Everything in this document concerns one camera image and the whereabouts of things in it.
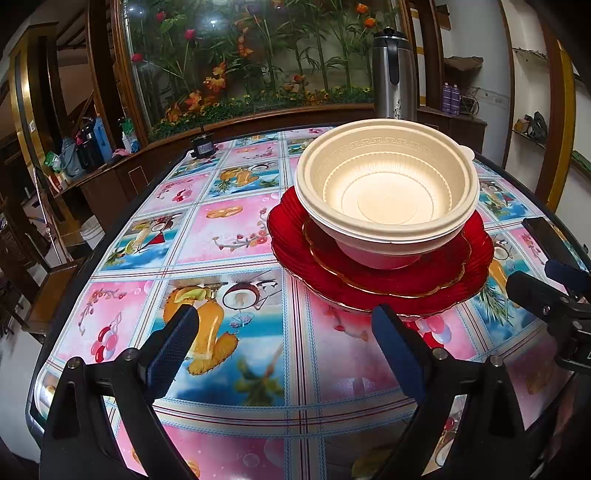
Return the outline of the beige plastic bowl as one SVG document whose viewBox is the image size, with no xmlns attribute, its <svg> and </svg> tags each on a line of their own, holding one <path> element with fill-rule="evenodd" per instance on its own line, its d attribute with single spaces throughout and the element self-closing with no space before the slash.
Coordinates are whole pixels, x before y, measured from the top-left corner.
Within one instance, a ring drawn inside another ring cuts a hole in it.
<svg viewBox="0 0 591 480">
<path fill-rule="evenodd" d="M 370 119 L 325 132 L 297 164 L 301 205 L 325 226 L 386 243 L 442 237 L 476 209 L 474 153 L 420 123 Z"/>
</svg>

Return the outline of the colourful fruit print tablecloth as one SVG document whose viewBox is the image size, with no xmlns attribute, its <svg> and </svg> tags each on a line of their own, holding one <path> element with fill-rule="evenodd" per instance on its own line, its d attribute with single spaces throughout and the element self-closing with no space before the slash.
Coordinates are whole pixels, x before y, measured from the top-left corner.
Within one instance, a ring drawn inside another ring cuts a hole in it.
<svg viewBox="0 0 591 480">
<path fill-rule="evenodd" d="M 44 433 L 67 360 L 114 359 L 159 329 L 169 307 L 204 311 L 204 371 L 181 370 L 158 408 L 204 478 L 356 478 L 379 469 L 414 405 L 363 312 L 325 301 L 273 256 L 267 216 L 311 137 L 276 159 L 215 166 L 186 156 L 133 207 L 64 295 L 29 390 Z"/>
</svg>

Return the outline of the blue water container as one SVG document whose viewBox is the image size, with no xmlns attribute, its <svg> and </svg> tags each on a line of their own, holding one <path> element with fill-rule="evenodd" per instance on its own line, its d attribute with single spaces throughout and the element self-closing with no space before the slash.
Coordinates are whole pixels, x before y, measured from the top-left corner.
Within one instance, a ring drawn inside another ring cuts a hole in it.
<svg viewBox="0 0 591 480">
<path fill-rule="evenodd" d="M 94 119 L 93 134 L 98 149 L 103 157 L 103 161 L 105 163 L 110 163 L 112 161 L 113 150 L 108 140 L 102 119 L 99 116 Z"/>
</svg>

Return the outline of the small red gold-rimmed plate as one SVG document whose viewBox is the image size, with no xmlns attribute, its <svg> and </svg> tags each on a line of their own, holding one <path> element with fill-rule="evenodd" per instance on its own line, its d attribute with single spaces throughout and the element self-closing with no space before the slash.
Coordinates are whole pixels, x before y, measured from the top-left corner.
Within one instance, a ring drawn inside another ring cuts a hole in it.
<svg viewBox="0 0 591 480">
<path fill-rule="evenodd" d="M 395 298 L 422 298 L 457 284 L 465 276 L 472 254 L 469 241 L 459 234 L 407 266 L 374 269 L 346 256 L 335 240 L 311 220 L 304 223 L 303 235 L 311 257 L 322 270 L 353 289 Z"/>
</svg>

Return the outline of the white plastic bucket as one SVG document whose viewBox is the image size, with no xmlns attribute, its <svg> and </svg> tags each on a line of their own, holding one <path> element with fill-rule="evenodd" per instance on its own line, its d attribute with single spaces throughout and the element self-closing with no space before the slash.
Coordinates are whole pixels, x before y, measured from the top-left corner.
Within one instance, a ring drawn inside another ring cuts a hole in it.
<svg viewBox="0 0 591 480">
<path fill-rule="evenodd" d="M 80 236 L 94 250 L 103 239 L 105 232 L 95 215 L 88 218 L 80 228 Z"/>
</svg>

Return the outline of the large red glass plate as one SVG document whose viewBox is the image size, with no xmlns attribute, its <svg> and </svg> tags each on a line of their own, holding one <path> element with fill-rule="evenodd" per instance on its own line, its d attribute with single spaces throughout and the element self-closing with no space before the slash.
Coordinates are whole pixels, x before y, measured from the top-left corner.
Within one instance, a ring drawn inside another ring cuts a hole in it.
<svg viewBox="0 0 591 480">
<path fill-rule="evenodd" d="M 294 188 L 267 216 L 276 260 L 312 292 L 349 310 L 387 304 L 403 316 L 430 317 L 476 296 L 485 286 L 493 242 L 479 213 L 460 234 L 416 262 L 373 269 L 346 256 L 301 206 Z"/>
</svg>

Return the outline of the wooden counter cabinet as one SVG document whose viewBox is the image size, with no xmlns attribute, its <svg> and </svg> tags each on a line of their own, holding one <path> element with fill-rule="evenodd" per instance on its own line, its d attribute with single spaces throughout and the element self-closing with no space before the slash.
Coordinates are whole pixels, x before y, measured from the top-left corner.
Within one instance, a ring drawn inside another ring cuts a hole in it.
<svg viewBox="0 0 591 480">
<path fill-rule="evenodd" d="M 206 126 L 204 131 L 211 134 L 218 148 L 215 166 L 246 165 L 276 159 L 280 155 L 280 141 L 286 138 L 284 131 L 290 130 L 291 138 L 304 139 L 311 137 L 315 129 L 374 116 L 374 106 L 369 103 L 295 107 L 224 120 Z M 421 107 L 418 121 L 478 153 L 483 151 L 487 123 L 481 119 Z M 56 202 L 81 222 L 94 215 L 101 227 L 109 230 L 128 204 L 188 155 L 191 141 L 200 132 L 191 129 L 172 135 L 106 164 L 74 181 L 56 196 Z"/>
</svg>

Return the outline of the large white bowl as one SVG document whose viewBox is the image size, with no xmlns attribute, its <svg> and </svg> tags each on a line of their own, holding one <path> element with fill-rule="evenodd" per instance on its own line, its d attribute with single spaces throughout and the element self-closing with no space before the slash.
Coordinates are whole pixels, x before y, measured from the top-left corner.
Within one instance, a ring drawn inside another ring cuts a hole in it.
<svg viewBox="0 0 591 480">
<path fill-rule="evenodd" d="M 301 157 L 297 199 L 349 257 L 372 268 L 398 268 L 462 231 L 476 210 L 472 160 L 441 166 L 379 152 L 349 160 Z"/>
</svg>

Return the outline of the stainless steel thermos jug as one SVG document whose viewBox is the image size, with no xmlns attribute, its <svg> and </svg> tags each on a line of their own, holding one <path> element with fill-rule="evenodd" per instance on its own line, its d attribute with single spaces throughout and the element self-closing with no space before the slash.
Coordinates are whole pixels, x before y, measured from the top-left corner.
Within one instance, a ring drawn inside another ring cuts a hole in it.
<svg viewBox="0 0 591 480">
<path fill-rule="evenodd" d="M 417 120 L 415 54 L 402 32 L 386 27 L 373 39 L 375 111 L 380 118 Z"/>
</svg>

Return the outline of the small black device on table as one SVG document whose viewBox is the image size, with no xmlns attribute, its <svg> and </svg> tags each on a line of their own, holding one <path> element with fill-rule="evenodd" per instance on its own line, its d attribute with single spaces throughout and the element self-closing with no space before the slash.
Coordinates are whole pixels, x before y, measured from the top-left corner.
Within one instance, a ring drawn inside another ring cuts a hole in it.
<svg viewBox="0 0 591 480">
<path fill-rule="evenodd" d="M 209 158 L 216 152 L 213 135 L 205 131 L 204 126 L 200 126 L 199 132 L 191 138 L 190 146 L 191 157 L 196 159 Z"/>
</svg>

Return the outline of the wooden chair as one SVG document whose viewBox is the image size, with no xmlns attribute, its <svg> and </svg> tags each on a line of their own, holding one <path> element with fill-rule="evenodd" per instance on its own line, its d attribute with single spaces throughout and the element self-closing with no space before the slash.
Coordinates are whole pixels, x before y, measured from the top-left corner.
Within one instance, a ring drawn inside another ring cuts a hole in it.
<svg viewBox="0 0 591 480">
<path fill-rule="evenodd" d="M 83 261 L 69 261 L 50 267 L 32 239 L 36 227 L 19 204 L 8 197 L 1 200 L 1 271 L 8 282 L 28 301 L 25 317 L 5 308 L 21 329 L 43 344 L 61 304 L 66 288 L 80 270 Z"/>
</svg>

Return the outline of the artificial flower display case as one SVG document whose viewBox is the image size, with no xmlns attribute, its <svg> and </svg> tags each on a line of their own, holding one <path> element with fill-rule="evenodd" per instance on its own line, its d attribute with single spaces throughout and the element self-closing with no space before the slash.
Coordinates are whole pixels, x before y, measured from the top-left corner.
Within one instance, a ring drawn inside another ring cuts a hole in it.
<svg viewBox="0 0 591 480">
<path fill-rule="evenodd" d="M 113 1 L 149 140 L 254 113 L 374 99 L 373 37 L 403 1 Z"/>
</svg>

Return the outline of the black thermos on counter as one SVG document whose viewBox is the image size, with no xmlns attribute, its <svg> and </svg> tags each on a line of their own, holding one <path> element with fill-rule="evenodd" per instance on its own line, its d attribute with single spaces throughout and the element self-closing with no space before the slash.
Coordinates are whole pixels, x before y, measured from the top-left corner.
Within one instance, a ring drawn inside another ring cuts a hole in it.
<svg viewBox="0 0 591 480">
<path fill-rule="evenodd" d="M 81 167 L 92 173 L 102 163 L 102 155 L 92 133 L 80 130 L 76 135 L 76 152 Z"/>
</svg>

